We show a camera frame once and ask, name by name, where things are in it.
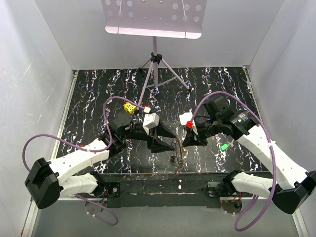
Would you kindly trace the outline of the metal key ring disc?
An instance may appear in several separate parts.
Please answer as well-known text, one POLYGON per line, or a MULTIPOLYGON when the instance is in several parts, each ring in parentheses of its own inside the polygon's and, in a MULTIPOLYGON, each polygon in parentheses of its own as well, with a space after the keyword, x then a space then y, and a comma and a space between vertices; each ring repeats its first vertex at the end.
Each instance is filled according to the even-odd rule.
POLYGON ((174 151, 173 151, 173 154, 170 156, 170 162, 172 163, 177 162, 176 169, 178 169, 179 172, 181 172, 184 169, 183 156, 185 153, 183 154, 181 151, 182 144, 178 137, 173 139, 172 146, 174 147, 174 151))

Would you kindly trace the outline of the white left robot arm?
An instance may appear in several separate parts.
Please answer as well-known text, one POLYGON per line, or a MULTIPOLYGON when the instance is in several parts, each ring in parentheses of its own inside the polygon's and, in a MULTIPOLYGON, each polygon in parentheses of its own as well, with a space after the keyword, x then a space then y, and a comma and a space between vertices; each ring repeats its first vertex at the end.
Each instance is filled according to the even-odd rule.
POLYGON ((109 123, 109 131, 90 144, 61 158, 36 160, 29 171, 25 186, 39 209, 53 205, 59 197, 87 193, 101 197, 111 192, 109 185, 97 172, 79 175, 78 172, 107 160, 126 148, 126 139, 147 142, 152 153, 173 151, 160 137, 176 138, 156 113, 145 114, 142 123, 133 123, 132 116, 120 112, 109 123))

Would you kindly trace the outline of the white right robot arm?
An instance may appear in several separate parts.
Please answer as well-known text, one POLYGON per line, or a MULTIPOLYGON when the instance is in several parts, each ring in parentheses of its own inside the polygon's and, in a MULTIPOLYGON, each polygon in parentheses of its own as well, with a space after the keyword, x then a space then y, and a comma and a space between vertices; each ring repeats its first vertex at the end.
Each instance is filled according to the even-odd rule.
POLYGON ((252 152, 270 171, 276 166, 276 185, 271 178, 262 178, 234 170, 222 183, 208 188, 212 197, 235 196, 249 193, 260 197, 272 197, 273 203, 283 212, 292 214, 316 188, 315 171, 307 171, 296 164, 276 144, 269 142, 258 120, 246 110, 234 112, 221 95, 216 95, 204 107, 206 121, 194 121, 191 112, 179 116, 186 129, 183 147, 206 146, 207 139, 219 133, 231 136, 252 152))

